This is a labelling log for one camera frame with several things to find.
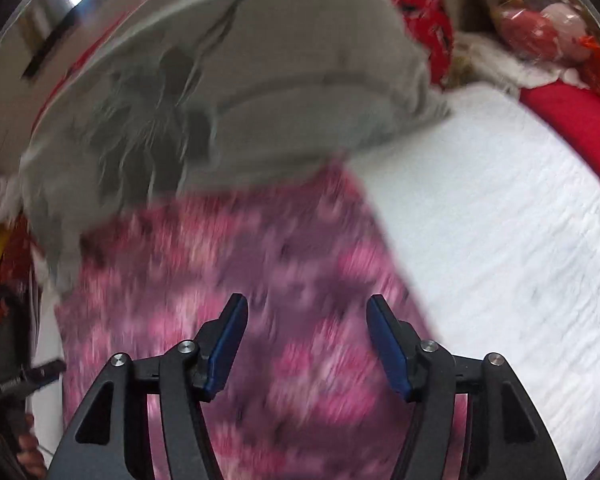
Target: gray cloth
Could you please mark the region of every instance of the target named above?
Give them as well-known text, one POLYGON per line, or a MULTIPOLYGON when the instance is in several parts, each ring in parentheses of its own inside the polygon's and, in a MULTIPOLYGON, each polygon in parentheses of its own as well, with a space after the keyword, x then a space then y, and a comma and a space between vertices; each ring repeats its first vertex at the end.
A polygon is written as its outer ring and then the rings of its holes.
POLYGON ((303 176, 446 112, 390 0, 148 0, 46 111, 19 179, 67 291, 80 234, 125 208, 303 176))

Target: plastic bag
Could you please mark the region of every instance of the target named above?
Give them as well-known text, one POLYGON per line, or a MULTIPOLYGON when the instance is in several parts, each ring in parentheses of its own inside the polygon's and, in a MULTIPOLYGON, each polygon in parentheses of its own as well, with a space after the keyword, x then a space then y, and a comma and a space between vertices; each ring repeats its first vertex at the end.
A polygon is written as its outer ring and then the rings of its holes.
POLYGON ((482 0, 500 37, 521 58, 576 66, 600 46, 600 17, 584 0, 482 0))
POLYGON ((589 59, 578 67, 580 78, 600 95, 600 44, 592 36, 582 38, 580 43, 591 52, 589 59))

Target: white quilted mattress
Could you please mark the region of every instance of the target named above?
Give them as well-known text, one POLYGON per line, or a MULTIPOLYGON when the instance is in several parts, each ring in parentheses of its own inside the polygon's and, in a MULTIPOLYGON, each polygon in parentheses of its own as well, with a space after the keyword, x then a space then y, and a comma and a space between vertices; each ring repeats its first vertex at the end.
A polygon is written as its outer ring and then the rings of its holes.
POLYGON ((503 354, 582 480, 600 460, 600 181, 495 89, 450 102, 350 168, 441 343, 503 354))

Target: blue gripper pad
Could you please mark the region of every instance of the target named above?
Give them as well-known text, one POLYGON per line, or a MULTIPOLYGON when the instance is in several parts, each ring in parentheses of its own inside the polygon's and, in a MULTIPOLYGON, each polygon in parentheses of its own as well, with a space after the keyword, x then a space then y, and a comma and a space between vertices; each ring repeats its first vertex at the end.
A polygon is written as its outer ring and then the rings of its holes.
POLYGON ((244 330, 247 328, 247 318, 246 298, 241 294, 232 294, 220 317, 213 322, 218 323, 220 333, 209 356, 208 374, 204 386, 204 390, 211 398, 224 389, 244 330))
POLYGON ((402 329, 381 294, 373 295, 366 303, 366 326, 392 390, 408 401, 412 387, 408 355, 398 342, 402 329))

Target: metal screw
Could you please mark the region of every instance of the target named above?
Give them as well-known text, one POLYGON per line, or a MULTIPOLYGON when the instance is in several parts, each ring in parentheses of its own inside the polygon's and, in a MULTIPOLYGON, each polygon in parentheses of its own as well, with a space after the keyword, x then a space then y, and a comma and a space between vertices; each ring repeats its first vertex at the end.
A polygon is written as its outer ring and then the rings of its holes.
POLYGON ((181 354, 190 354, 191 352, 193 352, 193 349, 196 347, 196 344, 191 341, 191 340, 186 340, 181 342, 178 345, 178 352, 180 352, 181 354))
POLYGON ((111 358, 111 364, 114 366, 122 366, 124 363, 126 363, 126 355, 124 354, 115 354, 111 358))
POLYGON ((495 352, 492 354, 489 354, 487 356, 487 359, 494 366, 501 366, 504 364, 504 357, 502 357, 500 354, 496 354, 495 352))
POLYGON ((431 339, 425 339, 422 343, 420 343, 420 346, 425 352, 435 352, 438 348, 440 348, 440 345, 431 339))

